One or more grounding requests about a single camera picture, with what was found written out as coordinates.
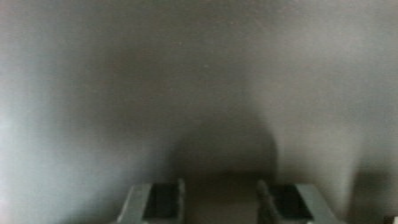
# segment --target blurry background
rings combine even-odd
[[[396,9],[3,0],[8,223],[106,223],[133,183],[229,174],[314,183],[339,217],[380,223],[398,212]]]

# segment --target gray wall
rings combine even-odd
[[[341,217],[373,223],[398,212],[396,7],[1,2],[14,223],[106,220],[131,183],[264,174],[277,156],[279,182],[314,183]]]

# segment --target white wall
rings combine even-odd
[[[279,181],[316,184],[341,217],[371,210],[373,221],[396,212],[396,7],[371,0],[1,2],[14,223],[106,220],[128,185],[172,176],[174,154],[186,175],[263,172],[271,136]],[[174,153],[199,127],[232,144]]]

